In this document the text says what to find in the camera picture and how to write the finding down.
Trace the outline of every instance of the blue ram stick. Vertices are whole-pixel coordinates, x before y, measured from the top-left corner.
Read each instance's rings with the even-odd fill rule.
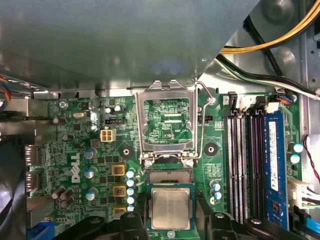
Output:
[[[265,197],[267,219],[289,229],[285,124],[281,111],[266,114],[265,140]]]

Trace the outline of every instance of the screw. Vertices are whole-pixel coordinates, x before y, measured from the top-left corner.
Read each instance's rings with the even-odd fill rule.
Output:
[[[59,102],[59,108],[66,109],[68,107],[68,103],[66,101]]]
[[[167,236],[168,238],[173,239],[176,236],[176,233],[174,231],[168,231]]]
[[[252,222],[253,224],[261,224],[261,221],[260,221],[259,219],[257,219],[257,218],[252,218],[252,219],[251,219],[251,222]]]
[[[144,161],[144,167],[147,168],[147,169],[151,168],[152,167],[152,161],[145,160]]]
[[[98,223],[100,223],[100,222],[101,222],[101,220],[100,220],[99,218],[94,218],[94,219],[92,219],[92,220],[90,221],[91,224],[98,224]]]
[[[297,95],[292,95],[292,98],[293,98],[293,102],[294,102],[294,103],[298,100]]]
[[[210,103],[210,105],[213,105],[217,102],[217,99],[215,97],[212,97],[212,99],[211,99],[211,97],[208,97],[206,99],[206,101],[207,101],[207,103]]]
[[[184,162],[184,164],[188,167],[188,168],[192,168],[194,166],[194,160],[193,159],[188,159]]]
[[[222,213],[217,213],[215,215],[218,219],[223,219],[225,216]]]

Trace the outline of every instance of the green circuit board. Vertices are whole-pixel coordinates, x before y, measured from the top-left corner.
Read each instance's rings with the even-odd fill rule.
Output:
[[[198,105],[204,106],[207,101],[206,94],[198,96]],[[215,104],[206,109],[206,116],[212,116],[212,120],[204,125],[203,146],[215,144],[218,147],[214,156],[203,152],[197,167],[194,169],[195,188],[202,189],[205,197],[214,211],[224,212],[226,206],[226,166],[224,160],[224,112],[222,107],[223,96],[217,97]],[[72,225],[89,216],[101,216],[107,221],[112,221],[115,208],[127,206],[127,197],[113,197],[113,187],[126,184],[125,176],[114,176],[112,166],[122,165],[125,169],[135,169],[136,191],[145,192],[145,176],[140,165],[140,142],[138,133],[137,110],[135,98],[126,97],[101,97],[101,98],[73,98],[52,99],[48,102],[49,117],[61,117],[66,119],[65,125],[57,126],[57,141],[42,145],[41,166],[33,166],[31,169],[43,170],[43,189],[33,193],[35,196],[51,195],[60,186],[73,189],[74,202],[66,209],[61,209],[58,201],[55,211],[51,214],[55,222],[55,234],[58,235]],[[61,109],[59,103],[67,103],[67,107]],[[108,115],[105,108],[121,106],[122,111]],[[186,99],[162,100],[145,102],[145,114],[148,120],[148,132],[146,140],[153,144],[184,143],[191,138],[191,133],[186,128],[189,119],[189,103]],[[300,142],[299,135],[299,105],[281,105],[285,118],[285,134],[296,143]],[[116,139],[113,142],[101,142],[100,130],[105,123],[118,120],[124,124],[108,124],[111,129],[116,129]],[[198,123],[198,151],[201,146],[201,122]],[[71,135],[72,140],[63,141],[64,135]],[[95,156],[85,158],[85,151],[95,149]],[[79,154],[79,181],[72,183],[71,162]],[[85,177],[84,172],[94,167],[97,173],[91,179]],[[157,164],[157,169],[183,168],[182,164]],[[295,170],[288,163],[288,175],[301,178],[301,165]],[[210,182],[221,185],[220,200],[210,201],[212,188]],[[86,199],[89,189],[95,188],[98,195],[92,201]],[[167,239],[167,230],[148,231],[150,239]],[[199,235],[194,231],[176,231],[176,239],[196,239]]]

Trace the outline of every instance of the motherboard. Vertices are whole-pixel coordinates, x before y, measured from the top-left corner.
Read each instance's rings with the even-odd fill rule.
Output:
[[[29,196],[54,199],[55,235],[89,216],[110,222],[134,211],[146,193],[150,239],[198,239],[196,190],[239,223],[261,216],[288,228],[287,177],[302,178],[299,104],[278,97],[199,93],[195,102],[159,98],[140,106],[137,96],[43,100],[57,140],[29,146],[37,179]],[[177,145],[189,155],[148,150]]]

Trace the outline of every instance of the capacitor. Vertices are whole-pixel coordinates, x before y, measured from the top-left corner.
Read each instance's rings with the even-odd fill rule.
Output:
[[[302,146],[301,143],[295,143],[292,141],[288,143],[288,150],[299,154],[304,150],[304,146]]]
[[[88,201],[93,201],[96,198],[96,196],[98,195],[98,193],[99,193],[98,189],[96,189],[95,187],[92,187],[89,189],[89,191],[86,192],[85,198]]]
[[[66,189],[65,189],[63,186],[60,186],[57,190],[55,190],[55,191],[52,193],[51,197],[52,197],[53,199],[58,199],[59,196],[60,196],[65,190],[66,190]]]
[[[135,199],[132,197],[132,196],[129,196],[127,199],[126,199],[126,202],[129,204],[129,205],[132,205],[135,203]]]
[[[133,185],[135,185],[135,181],[132,180],[132,179],[128,179],[128,180],[126,181],[126,185],[127,185],[129,188],[131,188],[131,187],[133,187]]]
[[[69,197],[69,198],[68,198],[67,200],[65,200],[65,201],[60,201],[60,208],[66,209],[66,208],[69,207],[73,202],[74,202],[74,198],[73,198],[73,197]]]
[[[217,192],[221,189],[221,185],[219,183],[215,183],[213,184],[212,189]]]
[[[222,198],[221,192],[217,191],[217,192],[214,194],[214,198],[215,198],[216,200],[220,200],[220,199]]]
[[[72,196],[74,190],[72,188],[67,188],[63,193],[60,195],[60,200],[66,201],[69,197]]]
[[[52,123],[55,125],[65,125],[67,123],[67,119],[64,117],[54,117],[52,119]]]
[[[105,114],[113,114],[114,108],[113,107],[106,107],[104,112],[105,112]]]
[[[92,158],[95,158],[97,155],[97,150],[95,148],[90,148],[90,149],[87,149],[85,150],[83,156],[85,159],[92,159]]]
[[[133,188],[129,187],[126,190],[126,194],[128,194],[128,196],[132,196],[133,194],[135,194],[135,190]]]
[[[121,107],[120,105],[115,105],[114,111],[115,111],[117,114],[119,114],[119,113],[122,112],[122,107]]]
[[[291,162],[292,164],[297,164],[297,163],[299,163],[299,162],[300,162],[300,157],[299,157],[299,155],[298,155],[298,154],[293,154],[293,155],[291,155],[291,157],[290,157],[290,162]]]
[[[72,141],[75,139],[75,136],[72,134],[64,134],[62,135],[62,141],[67,142],[67,141]]]
[[[134,168],[129,168],[128,171],[126,172],[126,177],[128,179],[132,179],[135,176],[135,169]]]
[[[98,169],[94,166],[89,167],[87,170],[84,172],[84,176],[87,179],[92,179],[98,172]]]
[[[135,210],[135,207],[132,206],[132,205],[129,205],[129,206],[126,208],[126,210],[127,210],[128,212],[133,212],[133,211]]]

